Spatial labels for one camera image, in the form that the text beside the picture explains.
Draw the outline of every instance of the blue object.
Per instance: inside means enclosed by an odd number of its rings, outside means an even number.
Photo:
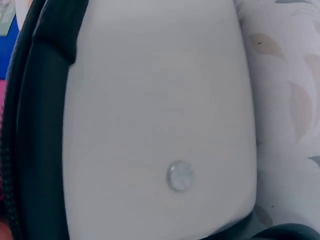
[[[7,36],[0,36],[0,80],[5,80],[7,70],[19,34],[17,17],[14,16]]]

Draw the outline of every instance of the white plastic surface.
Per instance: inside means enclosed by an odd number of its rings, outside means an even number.
[[[15,14],[16,14],[16,22],[18,25],[18,29],[21,30],[27,13],[28,13],[28,0],[15,0]]]
[[[67,82],[71,240],[196,240],[256,199],[252,95],[232,0],[90,0]],[[186,192],[166,182],[192,164]]]

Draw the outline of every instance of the white fabric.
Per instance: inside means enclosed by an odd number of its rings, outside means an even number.
[[[257,219],[320,231],[320,2],[235,0],[258,142]]]
[[[250,213],[256,138],[232,0],[91,0],[70,69],[71,239],[198,240]],[[185,193],[170,163],[194,169]]]

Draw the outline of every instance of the round button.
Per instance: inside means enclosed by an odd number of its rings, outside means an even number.
[[[191,164],[184,160],[173,162],[166,174],[168,185],[176,192],[185,192],[190,189],[194,181],[194,170]]]

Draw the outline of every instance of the black frame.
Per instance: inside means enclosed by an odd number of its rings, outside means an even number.
[[[17,39],[1,124],[4,202],[15,240],[68,240],[66,82],[88,0],[34,0]]]

